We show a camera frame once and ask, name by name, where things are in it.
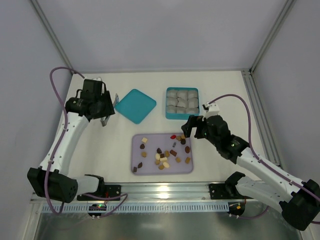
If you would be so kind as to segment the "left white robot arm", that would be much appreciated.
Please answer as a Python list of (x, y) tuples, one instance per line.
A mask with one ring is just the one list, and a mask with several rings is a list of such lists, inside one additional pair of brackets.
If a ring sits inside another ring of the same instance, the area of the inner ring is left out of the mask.
[(72, 178), (69, 168), (78, 141), (91, 120), (108, 119), (114, 115), (114, 105), (101, 80), (85, 79), (64, 106), (62, 124), (52, 146), (39, 167), (31, 167), (27, 173), (34, 192), (47, 200), (70, 203), (83, 194), (98, 193), (103, 178), (84, 175)]

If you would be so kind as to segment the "teal box lid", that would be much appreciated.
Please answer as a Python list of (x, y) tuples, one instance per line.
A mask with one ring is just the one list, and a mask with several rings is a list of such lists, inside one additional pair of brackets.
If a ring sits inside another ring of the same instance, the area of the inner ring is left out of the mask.
[(118, 113), (133, 122), (140, 124), (156, 107), (157, 102), (138, 89), (132, 89), (115, 105)]

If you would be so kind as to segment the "caramel square chocolate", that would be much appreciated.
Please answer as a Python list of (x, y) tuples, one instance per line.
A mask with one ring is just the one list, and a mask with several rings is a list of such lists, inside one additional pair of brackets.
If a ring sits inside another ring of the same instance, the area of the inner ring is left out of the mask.
[(185, 163), (188, 164), (188, 163), (190, 162), (190, 160), (191, 160), (191, 158), (190, 158), (190, 157), (187, 157), (187, 158), (185, 159)]

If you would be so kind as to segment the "metal serving tongs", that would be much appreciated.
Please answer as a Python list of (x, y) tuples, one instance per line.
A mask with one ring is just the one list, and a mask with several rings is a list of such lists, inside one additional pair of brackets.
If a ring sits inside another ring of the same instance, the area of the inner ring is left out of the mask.
[(117, 93), (115, 94), (114, 100), (112, 100), (111, 97), (108, 98), (106, 103), (106, 113), (104, 113), (100, 118), (102, 127), (106, 127), (110, 116), (115, 114), (115, 106), (119, 103), (119, 100), (120, 98)]

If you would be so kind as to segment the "brown oval chocolate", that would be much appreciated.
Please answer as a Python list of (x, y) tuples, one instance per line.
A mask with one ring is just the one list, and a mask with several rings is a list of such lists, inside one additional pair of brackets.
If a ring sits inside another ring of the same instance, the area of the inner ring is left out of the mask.
[(190, 153), (190, 150), (191, 150), (191, 149), (190, 149), (189, 146), (186, 146), (186, 147), (185, 147), (185, 152), (186, 152), (187, 154)]

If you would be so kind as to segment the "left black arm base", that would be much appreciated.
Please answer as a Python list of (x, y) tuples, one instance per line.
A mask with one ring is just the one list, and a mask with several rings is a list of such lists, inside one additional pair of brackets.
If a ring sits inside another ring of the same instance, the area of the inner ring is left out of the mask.
[(93, 201), (111, 198), (111, 201), (119, 201), (122, 186), (106, 183), (102, 176), (86, 174), (76, 178), (78, 188), (76, 199), (78, 201)]

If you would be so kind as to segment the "brown log chocolate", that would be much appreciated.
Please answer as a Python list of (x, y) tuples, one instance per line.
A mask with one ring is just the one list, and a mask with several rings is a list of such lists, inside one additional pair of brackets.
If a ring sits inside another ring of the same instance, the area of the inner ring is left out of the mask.
[(177, 153), (174, 151), (174, 150), (170, 150), (170, 152), (169, 152), (171, 155), (173, 155), (173, 156), (176, 156), (177, 155)]

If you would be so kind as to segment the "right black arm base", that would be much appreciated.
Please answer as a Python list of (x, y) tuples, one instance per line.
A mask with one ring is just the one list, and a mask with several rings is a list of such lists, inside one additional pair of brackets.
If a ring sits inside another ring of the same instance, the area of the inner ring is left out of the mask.
[(236, 171), (230, 175), (223, 183), (210, 183), (208, 185), (210, 199), (211, 200), (234, 200), (234, 199), (244, 199), (245, 197), (241, 195), (236, 189), (241, 178), (246, 175), (244, 173)]

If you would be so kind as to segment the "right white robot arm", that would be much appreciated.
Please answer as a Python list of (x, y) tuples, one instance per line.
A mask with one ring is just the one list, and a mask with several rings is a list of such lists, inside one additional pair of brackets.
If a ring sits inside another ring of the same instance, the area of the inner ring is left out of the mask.
[(206, 139), (226, 160), (250, 171), (262, 180), (252, 180), (240, 172), (235, 172), (226, 184), (242, 196), (256, 199), (281, 213), (288, 224), (304, 231), (310, 224), (316, 224), (320, 213), (320, 186), (314, 180), (303, 181), (272, 162), (258, 156), (250, 144), (231, 134), (228, 124), (220, 115), (191, 115), (181, 129), (185, 137), (190, 137), (192, 129), (196, 139)]

